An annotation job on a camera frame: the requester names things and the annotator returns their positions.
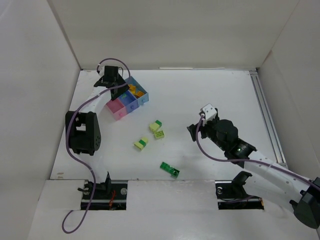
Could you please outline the large yellow lego brick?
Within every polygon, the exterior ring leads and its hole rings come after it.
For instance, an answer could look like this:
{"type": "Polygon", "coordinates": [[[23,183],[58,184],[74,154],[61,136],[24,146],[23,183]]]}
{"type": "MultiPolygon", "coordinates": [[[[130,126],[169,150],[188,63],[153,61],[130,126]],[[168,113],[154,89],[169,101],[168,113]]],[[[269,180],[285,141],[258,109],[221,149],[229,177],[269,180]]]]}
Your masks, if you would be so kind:
{"type": "Polygon", "coordinates": [[[129,86],[129,91],[136,92],[136,86],[135,85],[129,84],[128,86],[129,86]]]}

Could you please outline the lime green lego brick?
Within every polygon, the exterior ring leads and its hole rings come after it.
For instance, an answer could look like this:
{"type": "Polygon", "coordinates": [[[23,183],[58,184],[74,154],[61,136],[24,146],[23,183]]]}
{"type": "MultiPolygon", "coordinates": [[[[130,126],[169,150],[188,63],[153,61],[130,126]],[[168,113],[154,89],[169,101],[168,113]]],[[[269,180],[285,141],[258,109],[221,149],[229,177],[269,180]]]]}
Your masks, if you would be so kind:
{"type": "Polygon", "coordinates": [[[163,130],[158,130],[153,133],[156,140],[162,139],[165,137],[165,133],[163,130]]]}

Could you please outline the pale yellow green-top lego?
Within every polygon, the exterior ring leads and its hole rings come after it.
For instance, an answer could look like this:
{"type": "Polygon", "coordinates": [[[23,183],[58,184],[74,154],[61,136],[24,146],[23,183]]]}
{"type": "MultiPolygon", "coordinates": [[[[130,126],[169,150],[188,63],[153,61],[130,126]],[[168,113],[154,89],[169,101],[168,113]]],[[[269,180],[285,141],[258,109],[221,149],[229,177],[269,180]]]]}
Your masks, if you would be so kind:
{"type": "Polygon", "coordinates": [[[150,129],[153,133],[157,132],[161,127],[162,127],[162,122],[159,121],[159,120],[156,120],[155,122],[153,122],[153,123],[151,123],[151,124],[149,125],[149,129],[150,129]]]}

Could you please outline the green lego plate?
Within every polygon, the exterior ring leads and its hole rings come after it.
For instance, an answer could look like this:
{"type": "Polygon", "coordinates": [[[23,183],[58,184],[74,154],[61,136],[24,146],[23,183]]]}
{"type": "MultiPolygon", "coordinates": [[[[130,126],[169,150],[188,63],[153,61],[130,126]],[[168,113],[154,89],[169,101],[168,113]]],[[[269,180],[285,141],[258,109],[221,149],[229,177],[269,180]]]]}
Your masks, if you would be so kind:
{"type": "Polygon", "coordinates": [[[160,169],[169,173],[172,177],[177,178],[179,176],[180,171],[173,166],[167,164],[166,162],[162,162],[160,165],[160,169]]]}

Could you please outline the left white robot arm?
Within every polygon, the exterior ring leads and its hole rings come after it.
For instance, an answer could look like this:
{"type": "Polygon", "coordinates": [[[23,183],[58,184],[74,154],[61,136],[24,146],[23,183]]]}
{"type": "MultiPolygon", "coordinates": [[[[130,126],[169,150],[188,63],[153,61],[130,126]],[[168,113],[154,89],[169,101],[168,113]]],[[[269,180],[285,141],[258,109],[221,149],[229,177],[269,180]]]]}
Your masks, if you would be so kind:
{"type": "Polygon", "coordinates": [[[84,103],[65,114],[65,145],[69,156],[85,166],[92,183],[104,182],[107,173],[99,170],[102,143],[98,116],[109,101],[114,101],[129,89],[118,66],[106,65],[97,71],[98,80],[84,103]]]}

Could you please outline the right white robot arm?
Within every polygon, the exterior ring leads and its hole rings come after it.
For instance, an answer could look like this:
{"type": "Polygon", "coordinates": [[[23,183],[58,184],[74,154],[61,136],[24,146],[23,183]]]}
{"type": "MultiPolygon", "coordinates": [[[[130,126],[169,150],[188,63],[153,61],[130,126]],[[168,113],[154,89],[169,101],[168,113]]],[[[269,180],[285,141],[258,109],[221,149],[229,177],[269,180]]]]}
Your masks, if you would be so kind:
{"type": "Polygon", "coordinates": [[[241,198],[260,197],[291,213],[311,229],[320,227],[320,179],[298,175],[260,153],[238,136],[232,121],[220,119],[218,109],[207,104],[200,119],[187,127],[192,140],[209,139],[225,156],[221,163],[232,163],[242,171],[232,180],[241,198]]]}

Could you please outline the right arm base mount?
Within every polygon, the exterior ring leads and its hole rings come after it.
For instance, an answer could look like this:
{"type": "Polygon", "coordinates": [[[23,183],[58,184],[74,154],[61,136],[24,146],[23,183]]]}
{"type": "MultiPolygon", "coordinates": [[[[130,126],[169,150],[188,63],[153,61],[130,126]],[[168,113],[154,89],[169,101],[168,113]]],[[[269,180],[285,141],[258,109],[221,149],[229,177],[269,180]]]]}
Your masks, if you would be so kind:
{"type": "Polygon", "coordinates": [[[215,194],[219,210],[264,210],[261,198],[249,195],[244,189],[252,174],[241,171],[232,180],[216,180],[215,194]]]}

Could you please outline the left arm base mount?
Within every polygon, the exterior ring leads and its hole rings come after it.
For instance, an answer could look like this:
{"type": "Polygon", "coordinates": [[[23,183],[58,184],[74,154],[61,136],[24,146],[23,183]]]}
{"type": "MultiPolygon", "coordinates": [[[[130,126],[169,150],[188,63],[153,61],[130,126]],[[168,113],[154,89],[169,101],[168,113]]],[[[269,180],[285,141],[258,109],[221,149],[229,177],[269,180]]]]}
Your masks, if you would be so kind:
{"type": "MultiPolygon", "coordinates": [[[[86,210],[93,190],[93,182],[86,181],[81,192],[80,209],[86,210]]],[[[128,181],[106,179],[97,183],[89,206],[90,211],[124,211],[127,209],[128,181]]]]}

